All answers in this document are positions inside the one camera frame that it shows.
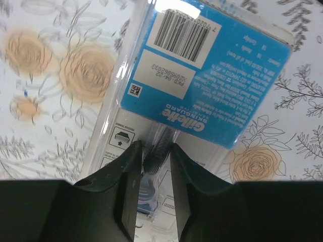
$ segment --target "blue label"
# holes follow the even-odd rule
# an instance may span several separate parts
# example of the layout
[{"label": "blue label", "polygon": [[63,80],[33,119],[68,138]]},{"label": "blue label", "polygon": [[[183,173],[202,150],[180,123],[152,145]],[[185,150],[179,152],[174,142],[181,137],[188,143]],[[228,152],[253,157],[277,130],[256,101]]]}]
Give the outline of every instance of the blue label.
[{"label": "blue label", "polygon": [[121,107],[230,149],[291,49],[201,2],[181,3],[183,12],[156,6]]}]

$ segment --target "clear plastic blister pack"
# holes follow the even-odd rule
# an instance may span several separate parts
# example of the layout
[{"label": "clear plastic blister pack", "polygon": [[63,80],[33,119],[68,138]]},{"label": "clear plastic blister pack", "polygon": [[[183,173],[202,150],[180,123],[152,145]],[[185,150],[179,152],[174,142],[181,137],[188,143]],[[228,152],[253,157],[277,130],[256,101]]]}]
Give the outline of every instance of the clear plastic blister pack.
[{"label": "clear plastic blister pack", "polygon": [[175,241],[170,145],[216,174],[293,43],[287,31],[226,0],[138,1],[80,178],[141,140],[136,234]]}]

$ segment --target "barcode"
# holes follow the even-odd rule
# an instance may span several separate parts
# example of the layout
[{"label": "barcode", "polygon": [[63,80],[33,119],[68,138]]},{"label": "barcode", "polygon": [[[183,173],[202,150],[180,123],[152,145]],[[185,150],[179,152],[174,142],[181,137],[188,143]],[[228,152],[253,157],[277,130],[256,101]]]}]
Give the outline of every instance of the barcode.
[{"label": "barcode", "polygon": [[154,44],[196,62],[209,30],[181,12],[166,10]]},{"label": "barcode", "polygon": [[128,90],[128,94],[134,97],[139,97],[141,93],[142,87],[136,84],[131,84]]}]

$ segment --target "qr code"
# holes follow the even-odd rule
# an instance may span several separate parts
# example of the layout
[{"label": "qr code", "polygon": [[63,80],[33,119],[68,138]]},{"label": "qr code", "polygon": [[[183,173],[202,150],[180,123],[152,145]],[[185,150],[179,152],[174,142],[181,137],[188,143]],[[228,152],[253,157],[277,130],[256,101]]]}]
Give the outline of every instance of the qr code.
[{"label": "qr code", "polygon": [[134,97],[139,97],[141,90],[142,90],[141,86],[131,83],[130,88],[128,90],[128,94]]}]

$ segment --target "printed icon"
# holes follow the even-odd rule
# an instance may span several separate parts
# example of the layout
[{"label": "printed icon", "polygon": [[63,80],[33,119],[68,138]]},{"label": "printed icon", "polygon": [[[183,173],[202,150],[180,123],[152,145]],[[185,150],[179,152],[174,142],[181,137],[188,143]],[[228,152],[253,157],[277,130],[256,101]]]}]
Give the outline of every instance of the printed icon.
[{"label": "printed icon", "polygon": [[109,144],[125,150],[130,146],[134,137],[133,132],[115,127]]}]

